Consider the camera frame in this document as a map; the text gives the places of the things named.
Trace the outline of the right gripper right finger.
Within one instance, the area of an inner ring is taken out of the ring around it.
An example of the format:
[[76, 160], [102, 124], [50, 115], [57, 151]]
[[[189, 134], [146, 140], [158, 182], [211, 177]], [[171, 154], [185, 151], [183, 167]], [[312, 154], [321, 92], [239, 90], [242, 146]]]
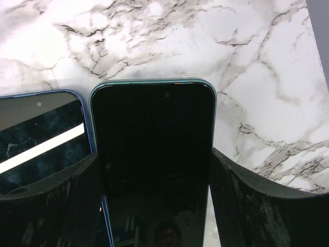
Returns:
[[275, 183], [217, 149], [210, 190], [221, 246], [328, 246], [328, 194]]

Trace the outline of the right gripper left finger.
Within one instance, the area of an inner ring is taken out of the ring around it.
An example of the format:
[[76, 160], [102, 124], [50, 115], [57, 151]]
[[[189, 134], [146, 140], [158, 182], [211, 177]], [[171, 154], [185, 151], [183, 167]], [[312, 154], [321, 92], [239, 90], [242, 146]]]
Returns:
[[102, 186], [97, 153], [1, 195], [1, 246], [93, 246]]

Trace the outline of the blue case phone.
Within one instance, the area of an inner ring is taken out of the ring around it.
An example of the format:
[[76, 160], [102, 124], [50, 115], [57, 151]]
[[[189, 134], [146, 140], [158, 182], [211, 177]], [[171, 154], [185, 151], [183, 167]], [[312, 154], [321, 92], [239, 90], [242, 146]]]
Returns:
[[[96, 153], [85, 105], [72, 91], [1, 97], [1, 195]], [[109, 246], [102, 204], [93, 246]]]

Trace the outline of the black phone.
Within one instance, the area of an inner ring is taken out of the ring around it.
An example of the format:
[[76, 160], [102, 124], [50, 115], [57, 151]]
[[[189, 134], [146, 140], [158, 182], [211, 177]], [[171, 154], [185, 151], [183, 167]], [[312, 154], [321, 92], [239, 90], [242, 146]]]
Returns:
[[199, 78], [114, 80], [90, 113], [110, 246], [202, 246], [216, 92]]

